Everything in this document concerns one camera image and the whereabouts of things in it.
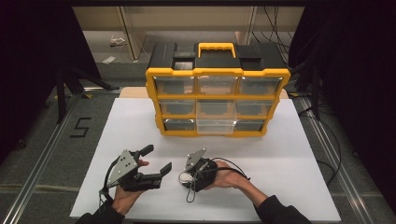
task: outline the gray carpet floor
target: gray carpet floor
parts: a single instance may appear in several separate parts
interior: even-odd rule
[[[113,86],[145,85],[144,74],[147,63],[98,63],[97,66],[103,80]],[[84,80],[81,82],[85,87],[94,86]],[[286,88],[287,91],[294,91],[292,82],[293,80]],[[58,119],[55,95],[56,92],[54,91],[49,96],[47,100],[48,108],[42,109],[35,124],[26,135],[27,147],[15,148],[0,166],[1,220],[4,219],[7,210],[20,192],[21,186],[33,170],[55,128]],[[116,93],[94,93],[91,98],[81,97],[78,99],[77,105],[65,126],[62,138],[51,155],[18,223],[75,223],[75,220],[70,218],[69,214],[77,198],[79,187],[88,171],[111,106],[117,97]],[[293,99],[298,112],[305,110],[302,104],[303,100],[304,97]],[[330,129],[328,132],[332,142],[339,143],[342,164],[366,203],[374,223],[396,223],[395,215],[368,175],[359,157],[353,154],[354,148],[350,145],[337,117],[332,114],[332,109],[326,105],[326,99],[323,96],[321,96],[320,102],[322,103],[319,108],[321,120],[326,123],[326,129]],[[83,138],[71,138],[71,135],[82,134],[83,132],[82,130],[75,130],[75,125],[80,118],[91,118],[80,123],[81,126],[89,127],[89,130]],[[301,118],[301,123],[314,155],[319,161],[329,162],[310,120],[310,118]],[[326,165],[319,163],[318,167],[325,180],[332,176],[332,171]],[[337,178],[329,185],[329,192],[341,216],[341,223],[359,223]]]

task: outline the yellow and black tool organizer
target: yellow and black tool organizer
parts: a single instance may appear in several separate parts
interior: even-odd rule
[[[163,135],[263,136],[290,72],[274,44],[159,43],[146,72]]]

